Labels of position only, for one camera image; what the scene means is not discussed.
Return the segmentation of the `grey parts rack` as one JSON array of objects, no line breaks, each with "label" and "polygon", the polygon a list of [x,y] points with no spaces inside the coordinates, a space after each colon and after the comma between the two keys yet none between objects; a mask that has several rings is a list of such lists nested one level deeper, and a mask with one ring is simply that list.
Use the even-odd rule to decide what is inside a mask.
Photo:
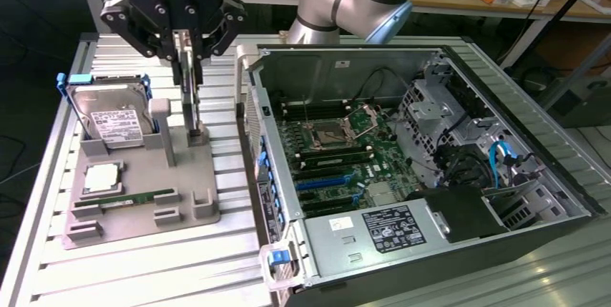
[{"label": "grey parts rack", "polygon": [[[203,145],[190,147],[187,132],[169,124],[170,100],[153,99],[150,114],[159,123],[145,145],[110,149],[102,140],[81,140],[70,204],[66,210],[63,247],[67,250],[102,245],[221,221],[221,201],[209,134]],[[117,163],[121,167],[115,190],[83,193],[90,166]],[[74,203],[174,188],[151,203],[102,209],[75,208]]]}]

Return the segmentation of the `green RAM stick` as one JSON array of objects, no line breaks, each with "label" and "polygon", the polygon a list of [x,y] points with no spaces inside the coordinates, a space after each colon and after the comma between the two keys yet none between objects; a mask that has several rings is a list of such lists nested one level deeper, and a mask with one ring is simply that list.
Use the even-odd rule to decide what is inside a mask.
[{"label": "green RAM stick", "polygon": [[131,205],[142,205],[151,203],[158,195],[177,192],[174,188],[155,190],[133,195],[121,195],[109,198],[98,198],[95,200],[85,200],[74,203],[75,208],[91,207],[98,205],[102,209],[118,208]]}]

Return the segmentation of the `metal socket cover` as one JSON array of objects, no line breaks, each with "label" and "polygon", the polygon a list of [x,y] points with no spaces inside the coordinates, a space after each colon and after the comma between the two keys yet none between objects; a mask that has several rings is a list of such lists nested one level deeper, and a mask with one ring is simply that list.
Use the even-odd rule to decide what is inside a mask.
[{"label": "metal socket cover", "polygon": [[379,126],[378,112],[369,104],[359,105],[341,118],[341,128],[350,140],[357,140]]}]

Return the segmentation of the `blue expansion slot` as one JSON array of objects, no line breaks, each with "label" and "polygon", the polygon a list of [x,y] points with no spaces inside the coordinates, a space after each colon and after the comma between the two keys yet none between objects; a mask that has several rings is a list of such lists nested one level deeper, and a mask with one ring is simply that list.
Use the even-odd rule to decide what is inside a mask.
[{"label": "blue expansion slot", "polygon": [[301,182],[297,184],[295,189],[298,191],[313,190],[318,188],[334,187],[346,185],[351,181],[351,175],[343,175],[341,177],[327,178],[323,180]]}]

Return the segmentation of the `silver CPU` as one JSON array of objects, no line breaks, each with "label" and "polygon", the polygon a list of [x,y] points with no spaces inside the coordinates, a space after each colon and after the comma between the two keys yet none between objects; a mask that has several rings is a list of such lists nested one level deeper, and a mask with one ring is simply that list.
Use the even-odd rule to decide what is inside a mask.
[{"label": "silver CPU", "polygon": [[117,163],[90,166],[86,171],[83,193],[91,195],[119,187],[121,167]]}]

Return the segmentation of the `black plastic shroud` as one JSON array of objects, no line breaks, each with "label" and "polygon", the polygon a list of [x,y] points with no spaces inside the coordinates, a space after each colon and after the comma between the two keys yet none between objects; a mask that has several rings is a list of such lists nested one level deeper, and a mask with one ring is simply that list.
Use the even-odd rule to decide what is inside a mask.
[{"label": "black plastic shroud", "polygon": [[450,243],[486,238],[509,231],[491,211],[479,188],[470,185],[438,187],[426,190],[423,196],[431,211],[445,218]]}]

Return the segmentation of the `blue case latch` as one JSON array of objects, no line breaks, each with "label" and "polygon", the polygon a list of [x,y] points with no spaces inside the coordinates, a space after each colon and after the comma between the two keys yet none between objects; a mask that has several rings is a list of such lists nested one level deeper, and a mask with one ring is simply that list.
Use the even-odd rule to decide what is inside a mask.
[{"label": "blue case latch", "polygon": [[287,264],[293,261],[290,250],[273,250],[267,255],[267,262],[270,266]]}]

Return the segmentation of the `open black PC case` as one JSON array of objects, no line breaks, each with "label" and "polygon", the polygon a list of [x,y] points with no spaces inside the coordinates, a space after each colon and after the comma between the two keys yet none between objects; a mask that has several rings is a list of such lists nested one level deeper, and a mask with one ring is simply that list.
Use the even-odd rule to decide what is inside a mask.
[{"label": "open black PC case", "polygon": [[[503,234],[450,243],[447,250],[421,259],[323,279],[307,244],[309,218],[301,208],[277,125],[281,104],[303,105],[305,94],[307,105],[342,101],[381,105],[391,116],[389,124],[398,133],[399,146],[411,157],[401,139],[405,127],[399,106],[417,72],[437,51],[458,62],[491,101],[509,110],[519,127],[542,144],[542,153],[557,163],[591,215],[519,230],[507,228]],[[282,307],[358,305],[511,262],[606,214],[594,194],[611,190],[611,176],[595,166],[562,127],[474,44],[447,44],[438,39],[415,39],[395,45],[242,44],[237,63],[247,83],[241,139],[250,148],[250,171],[267,234],[259,259],[265,283]],[[411,167],[425,187],[398,203],[425,200],[423,192],[437,188],[426,185],[426,176],[417,171],[414,161]],[[293,261],[270,266],[267,255],[273,250],[290,250]]]}]

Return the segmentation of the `dark grey floor box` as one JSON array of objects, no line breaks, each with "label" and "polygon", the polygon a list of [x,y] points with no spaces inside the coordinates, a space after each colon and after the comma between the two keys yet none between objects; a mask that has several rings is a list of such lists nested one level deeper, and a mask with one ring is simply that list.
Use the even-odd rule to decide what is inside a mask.
[{"label": "dark grey floor box", "polygon": [[575,82],[549,113],[565,128],[611,125],[611,78],[587,77]]}]

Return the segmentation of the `grey power supply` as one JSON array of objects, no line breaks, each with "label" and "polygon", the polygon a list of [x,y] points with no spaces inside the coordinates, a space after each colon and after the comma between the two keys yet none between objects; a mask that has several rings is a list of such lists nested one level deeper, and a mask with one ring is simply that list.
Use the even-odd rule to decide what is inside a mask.
[{"label": "grey power supply", "polygon": [[450,248],[423,199],[309,218],[305,230],[323,279],[367,273]]}]

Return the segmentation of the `black expansion slot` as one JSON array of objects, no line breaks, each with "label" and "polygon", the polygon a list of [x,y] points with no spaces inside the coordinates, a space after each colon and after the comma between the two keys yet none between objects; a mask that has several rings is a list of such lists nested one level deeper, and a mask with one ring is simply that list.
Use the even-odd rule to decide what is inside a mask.
[{"label": "black expansion slot", "polygon": [[335,200],[323,200],[307,203],[302,206],[307,218],[318,216],[333,215],[345,213],[358,209],[358,204],[353,202],[351,198],[342,198]]}]

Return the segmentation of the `black installed RAM stick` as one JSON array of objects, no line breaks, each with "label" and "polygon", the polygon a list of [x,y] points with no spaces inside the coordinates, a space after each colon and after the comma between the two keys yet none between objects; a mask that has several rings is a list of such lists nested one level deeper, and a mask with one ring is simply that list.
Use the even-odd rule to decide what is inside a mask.
[{"label": "black installed RAM stick", "polygon": [[302,170],[314,170],[331,166],[355,165],[367,162],[374,152],[365,147],[351,147],[297,155],[297,163]]}]

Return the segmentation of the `CPU socket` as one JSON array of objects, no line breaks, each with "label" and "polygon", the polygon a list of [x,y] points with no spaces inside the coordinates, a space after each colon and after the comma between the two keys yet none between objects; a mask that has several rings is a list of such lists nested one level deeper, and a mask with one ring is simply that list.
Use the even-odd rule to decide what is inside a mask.
[{"label": "CPU socket", "polygon": [[350,131],[341,119],[309,122],[305,124],[305,134],[313,150],[333,150],[354,145]]}]

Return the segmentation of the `silver chipset heatsink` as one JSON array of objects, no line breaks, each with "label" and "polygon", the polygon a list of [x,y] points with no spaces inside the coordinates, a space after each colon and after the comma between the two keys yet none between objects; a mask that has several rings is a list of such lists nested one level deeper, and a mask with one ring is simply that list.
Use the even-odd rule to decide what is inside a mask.
[{"label": "silver chipset heatsink", "polygon": [[369,185],[369,195],[377,206],[390,205],[402,201],[389,182],[374,182]]}]

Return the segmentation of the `metal drive cage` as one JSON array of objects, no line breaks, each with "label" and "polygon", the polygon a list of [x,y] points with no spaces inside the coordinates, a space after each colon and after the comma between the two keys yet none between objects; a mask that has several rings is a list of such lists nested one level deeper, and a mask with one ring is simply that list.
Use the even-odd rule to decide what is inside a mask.
[{"label": "metal drive cage", "polygon": [[409,84],[399,120],[426,185],[479,188],[510,230],[591,215],[542,144],[442,51]]}]

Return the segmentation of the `hard disk in blue caddy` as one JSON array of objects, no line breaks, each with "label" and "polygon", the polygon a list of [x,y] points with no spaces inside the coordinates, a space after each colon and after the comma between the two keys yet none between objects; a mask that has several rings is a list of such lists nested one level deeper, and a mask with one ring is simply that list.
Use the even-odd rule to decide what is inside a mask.
[{"label": "hard disk in blue caddy", "polygon": [[147,74],[61,73],[57,88],[78,115],[86,139],[122,149],[143,146],[145,137],[158,132],[149,111],[153,92]]}]

